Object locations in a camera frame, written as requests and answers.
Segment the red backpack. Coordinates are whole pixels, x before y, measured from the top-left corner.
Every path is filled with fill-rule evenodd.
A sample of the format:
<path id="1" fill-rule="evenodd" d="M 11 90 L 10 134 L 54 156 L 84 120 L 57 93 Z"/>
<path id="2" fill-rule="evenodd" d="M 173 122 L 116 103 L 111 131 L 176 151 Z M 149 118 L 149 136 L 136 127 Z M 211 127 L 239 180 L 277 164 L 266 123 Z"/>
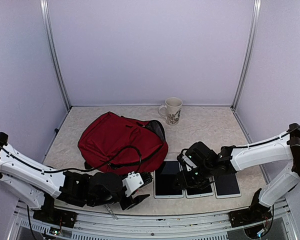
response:
<path id="1" fill-rule="evenodd" d="M 169 146 L 158 120 L 139 120 L 106 112 L 82 133 L 78 149 L 85 163 L 107 173 L 124 175 L 157 170 Z"/>

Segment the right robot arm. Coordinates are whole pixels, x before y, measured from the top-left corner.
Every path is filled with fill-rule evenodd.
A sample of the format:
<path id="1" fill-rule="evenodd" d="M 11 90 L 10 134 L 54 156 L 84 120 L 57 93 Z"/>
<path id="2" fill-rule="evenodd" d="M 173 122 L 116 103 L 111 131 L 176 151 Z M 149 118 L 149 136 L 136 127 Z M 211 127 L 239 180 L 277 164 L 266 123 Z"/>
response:
<path id="1" fill-rule="evenodd" d="M 265 187 L 258 189 L 248 208 L 229 212 L 232 227 L 269 219 L 274 216 L 270 208 L 300 183 L 300 125 L 292 123 L 288 130 L 277 136 L 242 146 L 223 146 L 219 153 L 203 142 L 194 143 L 177 156 L 182 170 L 175 176 L 173 188 L 204 189 L 210 179 L 235 174 L 247 168 L 287 161 L 285 168 Z"/>

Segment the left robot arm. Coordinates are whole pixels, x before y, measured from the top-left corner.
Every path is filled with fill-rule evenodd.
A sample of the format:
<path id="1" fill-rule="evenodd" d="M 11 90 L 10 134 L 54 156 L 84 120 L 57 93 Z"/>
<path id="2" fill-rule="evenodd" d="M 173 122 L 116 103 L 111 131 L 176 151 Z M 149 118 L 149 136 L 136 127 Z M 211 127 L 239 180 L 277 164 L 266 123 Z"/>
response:
<path id="1" fill-rule="evenodd" d="M 150 184 L 149 172 L 96 172 L 88 169 L 55 169 L 17 151 L 0 132 L 0 184 L 27 204 L 36 219 L 55 223 L 70 214 L 55 207 L 55 200 L 77 207 L 96 207 L 118 203 L 122 210 L 140 204 L 149 194 L 134 196 Z"/>

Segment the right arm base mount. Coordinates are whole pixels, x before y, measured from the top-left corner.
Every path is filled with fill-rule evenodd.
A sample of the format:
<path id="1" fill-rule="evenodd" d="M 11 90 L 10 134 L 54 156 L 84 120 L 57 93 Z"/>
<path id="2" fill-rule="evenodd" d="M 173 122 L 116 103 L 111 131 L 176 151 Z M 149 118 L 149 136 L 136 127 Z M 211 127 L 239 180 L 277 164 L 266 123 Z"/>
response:
<path id="1" fill-rule="evenodd" d="M 232 228 L 258 223 L 272 218 L 272 213 L 269 210 L 261 212 L 259 210 L 252 211 L 248 208 L 230 211 L 228 215 Z"/>

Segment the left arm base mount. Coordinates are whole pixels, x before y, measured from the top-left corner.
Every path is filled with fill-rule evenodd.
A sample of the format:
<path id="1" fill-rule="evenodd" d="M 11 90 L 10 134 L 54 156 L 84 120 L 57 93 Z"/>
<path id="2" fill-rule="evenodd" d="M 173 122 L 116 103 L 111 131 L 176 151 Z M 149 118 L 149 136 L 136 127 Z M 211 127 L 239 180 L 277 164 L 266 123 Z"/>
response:
<path id="1" fill-rule="evenodd" d="M 35 210 L 33 213 L 33 218 L 44 223 L 73 229 L 77 220 L 77 213 L 57 208 L 53 209 L 52 213 L 47 213 L 42 210 Z"/>

